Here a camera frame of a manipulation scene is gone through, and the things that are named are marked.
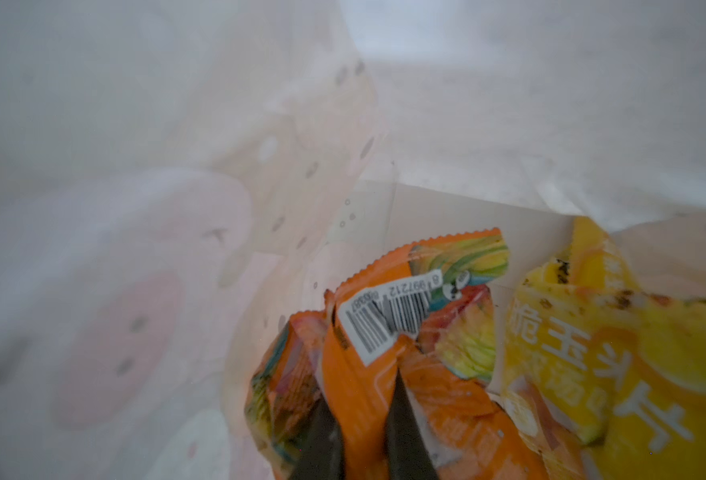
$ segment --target printed food image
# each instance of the printed food image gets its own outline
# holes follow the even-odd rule
[[[244,414],[257,449],[287,477],[302,454],[313,405],[321,390],[313,377],[310,343],[304,329],[325,332],[321,312],[294,314],[252,377]],[[315,339],[320,348],[322,338]]]
[[[422,323],[417,344],[454,375],[489,382],[494,368],[494,315],[489,287],[466,286],[458,300]]]
[[[509,255],[500,230],[495,229],[481,238],[446,244],[417,244],[409,253],[409,267],[412,275],[441,269],[444,285],[454,286],[456,294],[456,290],[465,286],[482,285],[502,276],[507,271]],[[456,298],[451,290],[445,288],[434,292],[431,310],[440,310],[452,300]]]
[[[639,356],[672,383],[706,395],[706,305],[683,310],[652,302],[650,310],[648,326],[639,329]]]

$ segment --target yellow packaging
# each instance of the yellow packaging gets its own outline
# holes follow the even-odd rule
[[[580,217],[516,290],[501,398],[551,478],[706,478],[706,304],[639,291]]]

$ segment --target barcode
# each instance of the barcode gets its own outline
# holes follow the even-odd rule
[[[442,287],[440,269],[365,288],[337,310],[351,346],[369,366],[401,332],[417,335],[430,314],[431,292]]]
[[[382,309],[387,325],[392,332],[409,332],[417,335],[422,322],[427,318],[428,306],[426,292],[411,293],[389,299],[382,297]]]
[[[357,312],[347,310],[353,330],[369,353],[377,350],[399,332],[417,335],[428,315],[427,293],[417,292],[396,298],[382,297],[382,306],[373,300]]]
[[[369,353],[377,350],[392,337],[392,331],[374,301],[364,304],[358,312],[351,313],[348,310],[345,314]]]

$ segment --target white surface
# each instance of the white surface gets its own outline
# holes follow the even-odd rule
[[[706,208],[706,1],[341,3],[401,183],[608,230]]]
[[[635,226],[616,241],[646,291],[706,296],[706,214]]]
[[[336,0],[0,2],[0,478],[270,475],[245,389],[384,139],[360,63]]]

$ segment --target orange snack bag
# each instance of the orange snack bag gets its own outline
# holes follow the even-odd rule
[[[423,240],[328,297],[318,378],[342,431],[346,478],[388,478],[385,421],[398,370],[433,436],[457,451],[434,463],[442,479],[548,477],[483,390],[494,345],[484,283],[504,273],[507,256],[498,229]]]
[[[289,317],[252,377],[244,414],[276,478],[288,477],[299,460],[310,411],[321,398],[313,371],[326,326],[324,312]]]

